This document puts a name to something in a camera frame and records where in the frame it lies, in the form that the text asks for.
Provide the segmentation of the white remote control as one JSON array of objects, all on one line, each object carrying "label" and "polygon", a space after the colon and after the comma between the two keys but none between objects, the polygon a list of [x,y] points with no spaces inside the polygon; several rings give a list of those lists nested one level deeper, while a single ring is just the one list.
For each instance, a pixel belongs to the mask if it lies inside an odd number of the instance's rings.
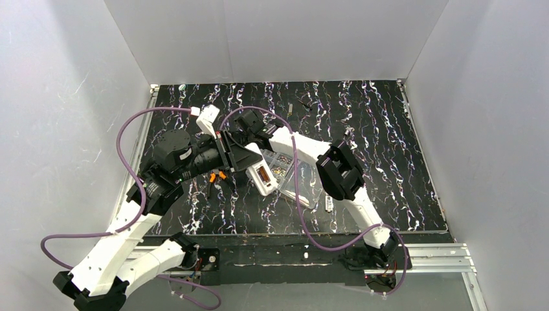
[{"label": "white remote control", "polygon": [[259,161],[247,168],[247,175],[253,180],[259,193],[262,196],[268,196],[278,188],[278,182],[271,172],[258,145],[256,143],[249,143],[245,147],[260,156]]}]

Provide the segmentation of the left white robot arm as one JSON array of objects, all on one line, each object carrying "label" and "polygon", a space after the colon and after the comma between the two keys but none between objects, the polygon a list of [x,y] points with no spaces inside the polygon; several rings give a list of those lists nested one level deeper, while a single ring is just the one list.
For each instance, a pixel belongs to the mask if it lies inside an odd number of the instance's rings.
[{"label": "left white robot arm", "polygon": [[206,133],[197,143],[184,130],[164,132],[146,166],[133,175],[115,220],[79,264],[55,276],[54,285],[78,310],[120,310],[130,294],[166,270],[198,270],[199,245],[184,233],[135,260],[129,255],[183,195],[185,181],[213,171],[241,172],[262,159],[259,146],[237,132]]}]

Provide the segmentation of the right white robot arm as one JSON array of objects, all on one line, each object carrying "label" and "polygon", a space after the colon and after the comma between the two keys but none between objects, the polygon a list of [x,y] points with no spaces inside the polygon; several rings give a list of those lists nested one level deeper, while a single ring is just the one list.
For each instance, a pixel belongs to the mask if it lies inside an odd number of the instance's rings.
[{"label": "right white robot arm", "polygon": [[398,246],[403,245],[401,236],[381,217],[371,202],[363,178],[363,166],[351,148],[342,139],[332,142],[319,141],[293,131],[282,117],[274,115],[272,123],[266,123],[266,109],[244,106],[231,112],[237,115],[237,123],[246,136],[247,143],[256,143],[259,148],[291,156],[316,167],[321,185],[326,194],[341,202],[349,211],[361,232],[349,242],[328,247],[319,244],[306,224],[302,224],[309,241],[323,251],[343,251],[362,240],[366,256],[372,264],[386,266],[393,259]]}]

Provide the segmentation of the clear plastic screw box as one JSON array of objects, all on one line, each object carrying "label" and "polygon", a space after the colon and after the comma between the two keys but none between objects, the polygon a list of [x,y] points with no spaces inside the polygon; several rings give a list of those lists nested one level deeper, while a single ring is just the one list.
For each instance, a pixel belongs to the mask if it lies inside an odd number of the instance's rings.
[{"label": "clear plastic screw box", "polygon": [[317,169],[303,161],[297,161],[297,172],[294,161],[288,155],[262,150],[271,172],[278,182],[278,192],[286,198],[299,200],[302,208],[313,209],[324,192]]}]

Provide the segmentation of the black hex key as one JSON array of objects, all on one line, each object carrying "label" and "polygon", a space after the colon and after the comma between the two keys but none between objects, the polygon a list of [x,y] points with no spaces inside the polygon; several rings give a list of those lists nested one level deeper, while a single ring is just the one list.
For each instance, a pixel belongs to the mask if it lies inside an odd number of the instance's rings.
[{"label": "black hex key", "polygon": [[311,106],[307,103],[305,103],[302,99],[298,98],[297,101],[306,109],[307,111],[311,111]]}]

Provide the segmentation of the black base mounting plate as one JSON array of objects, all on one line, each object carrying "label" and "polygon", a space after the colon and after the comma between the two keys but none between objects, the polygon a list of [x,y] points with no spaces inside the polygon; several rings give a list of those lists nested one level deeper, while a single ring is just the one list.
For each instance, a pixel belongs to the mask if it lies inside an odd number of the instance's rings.
[{"label": "black base mounting plate", "polygon": [[378,267],[363,242],[344,251],[323,251],[300,235],[192,235],[203,258],[204,285],[343,283],[366,285],[366,276],[391,275],[412,263],[397,246],[389,268]]}]

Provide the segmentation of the aluminium frame rail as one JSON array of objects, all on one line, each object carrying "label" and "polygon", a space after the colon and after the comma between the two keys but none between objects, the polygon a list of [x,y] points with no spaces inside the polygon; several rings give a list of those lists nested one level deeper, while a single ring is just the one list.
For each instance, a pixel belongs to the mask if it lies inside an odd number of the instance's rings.
[{"label": "aluminium frame rail", "polygon": [[135,169],[127,162],[121,150],[121,139],[124,131],[136,118],[153,113],[156,108],[148,106],[136,112],[124,122],[115,142],[117,155],[129,178],[137,187],[137,203],[123,203],[107,231],[99,233],[100,240],[82,261],[71,269],[71,282],[80,291],[74,298],[78,310],[119,310],[126,301],[128,288],[135,283],[135,278],[123,279],[120,271],[134,248],[142,242],[145,233],[155,225],[161,216],[148,212],[144,184]]}]

